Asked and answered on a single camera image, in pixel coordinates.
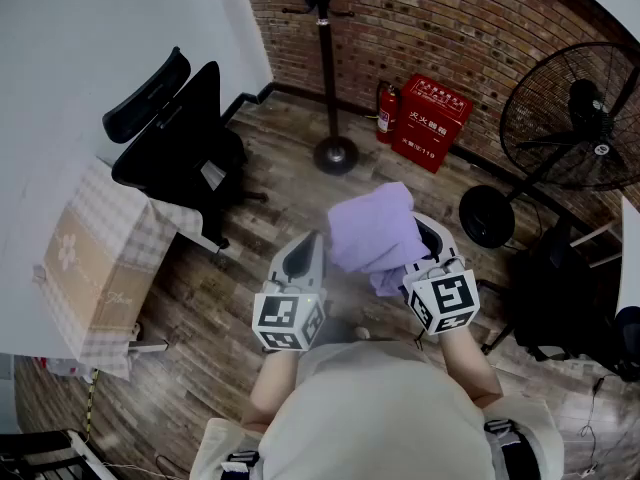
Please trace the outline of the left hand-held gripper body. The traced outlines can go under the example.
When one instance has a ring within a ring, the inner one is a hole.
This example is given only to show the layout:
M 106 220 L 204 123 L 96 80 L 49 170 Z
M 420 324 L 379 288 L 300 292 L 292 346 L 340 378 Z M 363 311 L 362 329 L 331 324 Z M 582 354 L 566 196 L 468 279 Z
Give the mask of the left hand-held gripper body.
M 322 276 L 273 272 L 254 296 L 252 330 L 271 351 L 308 351 L 327 320 Z

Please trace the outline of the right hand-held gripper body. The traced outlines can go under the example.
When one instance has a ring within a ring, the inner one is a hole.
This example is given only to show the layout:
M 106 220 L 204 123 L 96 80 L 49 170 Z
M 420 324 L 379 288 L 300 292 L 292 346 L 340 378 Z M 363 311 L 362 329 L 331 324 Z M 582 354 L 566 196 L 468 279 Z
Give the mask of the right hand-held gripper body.
M 427 335 L 464 328 L 480 308 L 474 273 L 461 256 L 406 274 L 406 303 Z

